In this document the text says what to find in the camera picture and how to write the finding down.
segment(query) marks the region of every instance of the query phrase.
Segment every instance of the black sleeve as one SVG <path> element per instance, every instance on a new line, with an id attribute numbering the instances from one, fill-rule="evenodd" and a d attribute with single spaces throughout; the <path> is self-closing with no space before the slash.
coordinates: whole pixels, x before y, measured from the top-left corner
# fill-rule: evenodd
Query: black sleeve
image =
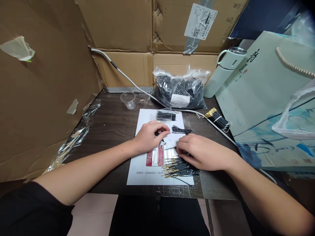
<path id="1" fill-rule="evenodd" d="M 36 182 L 0 199 L 1 235 L 64 235 L 72 224 L 74 206 L 59 202 Z"/>

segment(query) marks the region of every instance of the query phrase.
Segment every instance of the white thermos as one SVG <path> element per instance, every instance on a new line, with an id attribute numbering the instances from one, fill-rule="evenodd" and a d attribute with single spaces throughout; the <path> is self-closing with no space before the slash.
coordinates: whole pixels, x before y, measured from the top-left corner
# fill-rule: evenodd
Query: white thermos
<path id="1" fill-rule="evenodd" d="M 212 98 L 215 95 L 246 54 L 246 50 L 238 47 L 231 47 L 229 50 L 224 50 L 219 54 L 217 58 L 218 66 L 204 88 L 203 96 L 205 98 Z"/>

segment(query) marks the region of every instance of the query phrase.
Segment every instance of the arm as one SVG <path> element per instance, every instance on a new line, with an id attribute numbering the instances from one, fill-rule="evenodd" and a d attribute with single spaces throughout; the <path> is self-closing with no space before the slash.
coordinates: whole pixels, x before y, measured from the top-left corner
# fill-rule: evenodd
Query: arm
<path id="1" fill-rule="evenodd" d="M 315 218 L 280 187 L 265 178 L 232 150 L 205 137 L 179 139 L 179 157 L 201 170 L 224 170 L 234 180 L 256 218 L 282 235 L 311 235 Z"/>
<path id="2" fill-rule="evenodd" d="M 112 169 L 127 159 L 152 150 L 170 134 L 167 125 L 157 121 L 144 124 L 137 136 L 108 150 L 70 162 L 54 169 L 37 182 L 65 205 L 73 205 Z"/>

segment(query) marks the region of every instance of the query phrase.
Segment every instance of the cardboard wall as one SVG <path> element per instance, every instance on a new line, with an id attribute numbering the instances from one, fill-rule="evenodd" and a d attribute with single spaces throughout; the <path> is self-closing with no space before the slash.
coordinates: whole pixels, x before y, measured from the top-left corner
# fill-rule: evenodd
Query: cardboard wall
<path id="1" fill-rule="evenodd" d="M 206 40 L 200 40 L 196 52 L 219 53 L 249 0 L 213 0 L 208 7 L 217 10 Z M 183 52 L 184 32 L 193 3 L 200 0 L 154 0 L 153 51 Z"/>
<path id="2" fill-rule="evenodd" d="M 206 69 L 214 72 L 216 55 L 154 54 L 138 52 L 106 52 L 110 59 L 137 86 L 142 89 L 154 85 L 153 69 L 159 67 L 173 75 L 184 75 L 191 69 Z M 110 93 L 133 91 L 135 87 L 113 65 L 102 56 L 95 56 L 95 62 Z"/>
<path id="3" fill-rule="evenodd" d="M 153 57 L 151 53 L 106 52 L 106 54 L 137 86 L 153 86 Z M 94 60 L 109 92 L 125 92 L 129 87 L 131 87 L 131 91 L 134 90 L 134 85 L 106 58 L 95 54 Z"/>
<path id="4" fill-rule="evenodd" d="M 191 69 L 206 69 L 212 73 L 217 66 L 216 55 L 182 55 L 154 54 L 153 67 L 159 67 L 172 75 L 185 75 L 187 67 Z"/>
<path id="5" fill-rule="evenodd" d="M 196 53 L 222 51 L 248 1 L 208 1 L 207 6 L 218 14 Z M 153 53 L 182 53 L 192 5 L 202 4 L 200 0 L 76 0 L 76 3 L 97 48 Z"/>
<path id="6" fill-rule="evenodd" d="M 76 0 L 76 3 L 97 48 L 151 51 L 152 0 Z"/>
<path id="7" fill-rule="evenodd" d="M 0 50 L 0 182 L 37 177 L 101 90 L 74 1 L 1 1 L 0 44 L 18 36 L 31 62 Z M 77 99 L 74 115 L 67 110 Z"/>

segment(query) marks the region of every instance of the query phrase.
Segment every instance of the bag of black wires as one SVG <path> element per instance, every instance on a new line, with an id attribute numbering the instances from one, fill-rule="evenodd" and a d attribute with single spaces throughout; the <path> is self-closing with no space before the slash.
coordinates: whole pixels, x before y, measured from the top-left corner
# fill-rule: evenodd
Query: bag of black wires
<path id="1" fill-rule="evenodd" d="M 166 107 L 202 109 L 207 108 L 203 99 L 204 84 L 211 72 L 203 69 L 190 69 L 184 76 L 173 76 L 156 67 L 153 71 L 156 86 L 153 96 Z"/>

